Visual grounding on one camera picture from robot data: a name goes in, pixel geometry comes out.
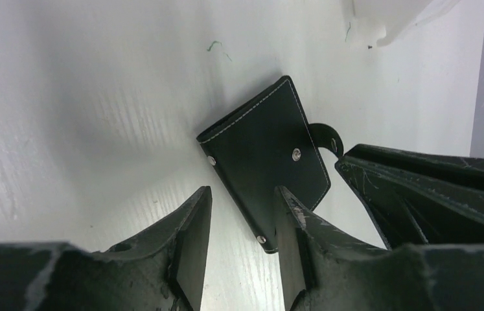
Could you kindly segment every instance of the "white stitching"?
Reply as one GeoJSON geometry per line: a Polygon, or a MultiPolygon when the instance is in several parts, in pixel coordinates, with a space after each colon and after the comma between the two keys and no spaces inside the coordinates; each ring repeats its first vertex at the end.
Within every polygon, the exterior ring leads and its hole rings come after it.
{"type": "Polygon", "coordinates": [[[312,211],[312,210],[314,210],[314,207],[316,207],[318,205],[318,202],[320,202],[322,200],[322,198],[326,195],[326,191],[329,187],[329,182],[328,182],[328,178],[327,178],[326,169],[324,167],[324,163],[322,163],[322,160],[320,159],[320,155],[318,154],[318,149],[316,148],[316,145],[314,145],[314,141],[312,140],[312,136],[310,135],[310,130],[308,129],[308,126],[306,125],[305,116],[303,116],[303,111],[301,109],[301,103],[297,100],[297,97],[295,96],[295,91],[292,88],[292,84],[289,83],[289,80],[287,80],[287,81],[288,81],[288,84],[290,85],[290,89],[292,89],[292,94],[294,95],[295,102],[297,103],[297,108],[299,108],[299,112],[301,113],[301,118],[303,118],[303,123],[305,124],[306,132],[308,133],[308,137],[310,138],[310,142],[312,143],[312,148],[314,148],[314,152],[316,152],[316,157],[318,158],[318,162],[320,162],[320,166],[322,167],[322,172],[324,172],[324,177],[326,179],[326,185],[327,185],[326,189],[324,189],[324,192],[322,192],[322,195],[318,198],[316,203],[310,209],[312,211]]]}
{"type": "Polygon", "coordinates": [[[310,210],[314,210],[314,207],[316,207],[316,205],[318,205],[318,202],[320,202],[322,200],[322,198],[324,197],[324,195],[326,195],[326,191],[327,191],[328,187],[330,186],[330,183],[329,183],[328,178],[327,178],[327,173],[326,173],[326,170],[325,170],[325,167],[324,167],[324,163],[322,163],[322,160],[320,159],[320,155],[318,154],[318,149],[316,149],[316,145],[314,144],[314,141],[312,140],[312,136],[310,135],[310,130],[308,130],[308,126],[306,125],[305,117],[303,116],[303,111],[301,110],[301,103],[297,100],[297,97],[295,96],[295,91],[293,90],[292,84],[291,84],[291,82],[289,80],[285,80],[284,82],[282,82],[282,84],[280,84],[275,89],[273,89],[268,95],[266,95],[263,99],[261,99],[253,107],[251,107],[251,109],[247,110],[243,115],[241,115],[239,118],[237,118],[236,120],[234,120],[234,122],[232,122],[231,124],[229,124],[224,129],[220,130],[220,132],[218,132],[217,134],[211,136],[208,140],[206,140],[204,142],[201,142],[200,144],[208,143],[209,141],[213,140],[215,137],[221,135],[224,131],[228,130],[232,125],[236,124],[239,120],[242,120],[242,118],[244,118],[248,113],[250,113],[258,105],[260,105],[262,102],[264,102],[267,98],[269,98],[270,95],[274,94],[274,92],[276,92],[286,82],[289,84],[290,89],[292,90],[292,94],[294,96],[295,102],[297,103],[297,108],[299,108],[299,113],[301,113],[301,117],[303,118],[303,123],[305,124],[306,132],[308,133],[308,137],[310,138],[310,142],[312,143],[312,148],[314,148],[314,152],[316,152],[316,156],[318,157],[318,161],[320,162],[320,166],[322,168],[322,172],[324,173],[324,177],[326,179],[326,184],[327,184],[326,189],[324,189],[324,192],[322,193],[322,195],[318,198],[318,200],[316,201],[316,203],[310,209],[310,210]]]}
{"type": "Polygon", "coordinates": [[[278,91],[278,89],[280,87],[282,87],[286,82],[289,82],[289,80],[285,80],[284,82],[282,82],[282,84],[280,84],[278,87],[276,87],[275,89],[272,90],[272,92],[270,92],[270,94],[266,95],[263,99],[261,99],[258,103],[256,103],[253,107],[251,107],[251,109],[247,110],[243,115],[241,115],[239,118],[237,118],[236,120],[234,120],[234,122],[232,122],[231,124],[229,124],[227,127],[225,127],[224,129],[220,130],[220,132],[218,132],[217,134],[211,136],[211,138],[209,138],[208,140],[206,141],[203,141],[201,142],[200,144],[205,144],[205,143],[208,143],[209,141],[213,140],[215,137],[221,135],[224,131],[228,130],[228,128],[230,128],[232,125],[236,124],[239,120],[242,120],[243,117],[245,117],[248,113],[251,112],[251,110],[255,109],[258,105],[260,105],[261,102],[264,102],[267,98],[270,97],[270,95],[274,94],[276,91],[278,91]]]}

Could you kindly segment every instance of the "leather wallet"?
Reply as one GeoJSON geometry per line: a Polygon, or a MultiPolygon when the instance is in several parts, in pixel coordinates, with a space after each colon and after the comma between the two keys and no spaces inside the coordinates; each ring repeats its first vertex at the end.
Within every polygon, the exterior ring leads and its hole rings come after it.
{"type": "Polygon", "coordinates": [[[289,76],[210,126],[197,140],[267,253],[277,251],[275,187],[285,186],[314,210],[331,185],[318,147],[338,157],[343,153],[333,128],[309,125],[289,76]]]}

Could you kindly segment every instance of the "white wooden surface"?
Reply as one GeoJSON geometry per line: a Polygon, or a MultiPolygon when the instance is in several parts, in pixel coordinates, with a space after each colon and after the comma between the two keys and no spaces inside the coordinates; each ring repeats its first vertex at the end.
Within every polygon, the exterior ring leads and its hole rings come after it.
{"type": "MultiPolygon", "coordinates": [[[[211,185],[202,310],[283,310],[266,255],[194,138],[281,74],[348,148],[468,155],[484,0],[383,49],[336,1],[0,0],[0,241],[103,250],[211,185]],[[207,49],[214,41],[209,52],[207,49]]],[[[317,212],[381,245],[333,181],[317,212]]]]}

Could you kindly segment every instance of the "wood grain texture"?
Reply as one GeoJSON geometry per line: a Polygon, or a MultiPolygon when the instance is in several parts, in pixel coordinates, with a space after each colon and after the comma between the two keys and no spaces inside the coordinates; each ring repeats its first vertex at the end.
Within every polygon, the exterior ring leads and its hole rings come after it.
{"type": "MultiPolygon", "coordinates": [[[[202,310],[283,310],[277,256],[254,241],[201,130],[289,74],[309,121],[347,150],[470,148],[484,0],[384,49],[349,48],[343,29],[336,1],[0,0],[0,241],[105,250],[210,185],[202,310]]],[[[317,213],[380,244],[322,154],[333,187],[317,213]]]]}

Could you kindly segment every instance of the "metal rivet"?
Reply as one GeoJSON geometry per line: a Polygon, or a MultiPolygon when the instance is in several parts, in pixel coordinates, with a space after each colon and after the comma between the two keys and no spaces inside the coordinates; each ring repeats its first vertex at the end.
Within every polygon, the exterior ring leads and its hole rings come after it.
{"type": "Polygon", "coordinates": [[[292,159],[294,161],[298,161],[301,158],[301,151],[298,148],[295,148],[292,153],[292,159]]]}
{"type": "Polygon", "coordinates": [[[215,158],[211,155],[207,156],[207,160],[211,163],[212,166],[215,166],[215,164],[217,164],[217,161],[215,161],[215,158]]]}

